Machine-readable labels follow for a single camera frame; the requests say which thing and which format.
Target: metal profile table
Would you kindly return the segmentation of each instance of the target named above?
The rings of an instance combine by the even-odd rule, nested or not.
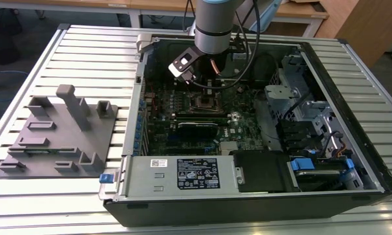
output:
[[[72,25],[59,29],[0,120],[0,162],[31,112],[32,95],[54,95],[60,84],[78,86],[90,104],[104,98],[119,105],[106,169],[120,166],[140,33],[180,31]],[[308,42],[392,172],[392,98],[351,47],[331,39],[263,36]],[[99,200],[99,179],[0,179],[0,234],[392,234],[392,201],[330,218],[186,227],[124,228]]]

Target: floor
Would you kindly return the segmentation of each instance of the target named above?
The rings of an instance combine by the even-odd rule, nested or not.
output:
[[[23,33],[14,37],[22,58],[18,62],[0,66],[0,71],[16,70],[30,72],[42,52],[52,38],[55,30],[62,23],[128,26],[130,18],[126,15],[84,12],[46,11],[46,19],[40,20],[34,10],[20,10],[19,21],[23,25]],[[144,16],[143,26],[148,28],[182,29],[182,17],[163,17],[162,19]],[[187,18],[186,25],[192,24]],[[392,60],[384,55],[372,68],[372,72],[392,95]],[[0,73],[0,100],[12,99],[24,82],[26,76],[18,73]],[[10,105],[10,101],[0,102],[0,117]]]

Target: black cable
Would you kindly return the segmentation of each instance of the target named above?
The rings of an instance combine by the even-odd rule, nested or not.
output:
[[[188,0],[188,2],[186,3],[186,10],[184,10],[184,16],[183,16],[183,21],[182,21],[182,29],[183,29],[183,32],[186,31],[184,21],[186,21],[186,16],[187,16],[187,14],[188,14],[188,7],[190,7],[190,4],[191,4],[191,8],[192,8],[194,17],[195,17],[195,19],[196,19],[194,3],[192,3],[192,0]]]
[[[194,8],[194,2],[192,2],[192,0],[190,0],[190,1],[191,1],[191,8],[192,8],[194,17],[195,17],[195,19],[196,19],[195,8]]]
[[[294,111],[294,109],[300,105],[300,103],[307,99],[307,97],[310,96],[311,91],[308,91],[306,94],[303,94],[303,96],[298,99],[296,103],[292,105],[292,107],[287,110],[286,114],[283,115],[282,119],[287,119],[287,116],[290,115],[290,113]]]
[[[243,23],[242,23],[242,20],[240,20],[240,16],[238,15],[238,12],[235,12],[235,15],[236,15],[236,19],[238,19],[238,23],[239,23],[239,26],[240,26],[240,29],[243,30]],[[246,62],[244,62],[244,67],[247,66],[247,63],[248,63],[248,54],[250,54],[250,50],[248,50],[248,39],[247,39],[247,35],[246,35],[246,32],[243,31],[243,37],[244,37],[244,42],[246,42]],[[234,77],[238,77],[240,74],[243,73],[243,70],[240,70],[236,74],[234,75],[222,75],[220,73],[218,73],[216,75],[220,77],[220,78],[234,78]]]
[[[171,26],[171,24],[172,24],[172,22],[175,21],[175,19],[176,19],[176,16],[172,18],[172,20],[171,20],[171,22],[168,23],[168,25],[166,25],[163,28],[166,29],[167,27],[170,27]]]
[[[246,15],[246,17],[243,19],[243,25],[246,24],[246,21],[247,21],[247,19],[250,17],[251,12],[254,11],[254,9],[255,9],[255,5],[252,5],[252,7],[250,8],[250,11],[248,11],[248,13],[247,13],[247,15]]]
[[[188,14],[190,2],[191,2],[191,0],[188,0],[188,2],[186,3],[184,16],[183,16],[183,22],[182,22],[183,32],[186,31],[186,29],[184,29],[184,20],[186,20],[186,15]]]
[[[327,140],[324,142],[324,145],[323,145],[323,149],[322,149],[322,152],[320,152],[320,157],[319,158],[323,158],[326,156],[326,150],[327,150],[327,147],[328,147],[328,144],[330,144],[330,140],[331,140],[331,137],[340,133],[339,131],[334,131],[330,133],[328,137],[327,137]]]
[[[278,60],[275,58],[275,56],[272,54],[270,54],[267,51],[263,51],[262,53],[259,53],[259,55],[255,57],[255,60],[254,60],[254,67],[252,69],[250,70],[250,77],[255,77],[255,68],[256,68],[256,63],[258,63],[258,60],[260,57],[263,56],[268,56],[270,58],[274,59],[274,62],[275,62],[275,67],[276,67],[276,70],[279,70],[279,63],[278,63]]]
[[[199,84],[199,83],[194,82],[194,84],[195,84],[196,86],[199,86],[199,87],[202,87],[202,88],[206,88],[206,89],[212,89],[212,90],[224,90],[224,89],[228,89],[228,88],[234,87],[234,86],[239,83],[239,81],[242,80],[242,78],[243,78],[246,72],[248,71],[248,69],[250,69],[250,67],[251,67],[251,64],[252,64],[252,62],[254,62],[254,58],[255,58],[256,53],[258,53],[259,41],[260,41],[260,30],[262,30],[262,29],[260,29],[260,12],[259,12],[259,6],[258,6],[258,2],[256,2],[256,0],[254,0],[254,6],[255,6],[256,20],[258,20],[256,43],[255,43],[254,54],[252,54],[252,56],[251,56],[251,58],[250,58],[248,65],[246,66],[246,69],[244,69],[242,75],[239,76],[239,78],[236,79],[236,81],[235,81],[231,85],[224,86],[224,87],[208,87],[208,86],[206,86],[206,85],[203,85],[203,84]]]

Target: blue tab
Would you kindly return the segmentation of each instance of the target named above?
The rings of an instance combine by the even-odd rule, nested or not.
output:
[[[315,166],[311,158],[296,158],[291,161],[291,166],[294,170],[314,170]]]
[[[355,163],[350,158],[346,160],[346,163],[347,163],[348,169],[355,168]]]
[[[115,181],[115,175],[114,174],[102,174],[99,177],[99,182],[102,184],[112,184]]]
[[[298,163],[295,161],[291,161],[292,170],[299,170]]]

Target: warning label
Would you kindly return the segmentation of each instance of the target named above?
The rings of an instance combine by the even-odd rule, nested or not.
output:
[[[216,158],[178,159],[178,187],[180,189],[220,188]]]

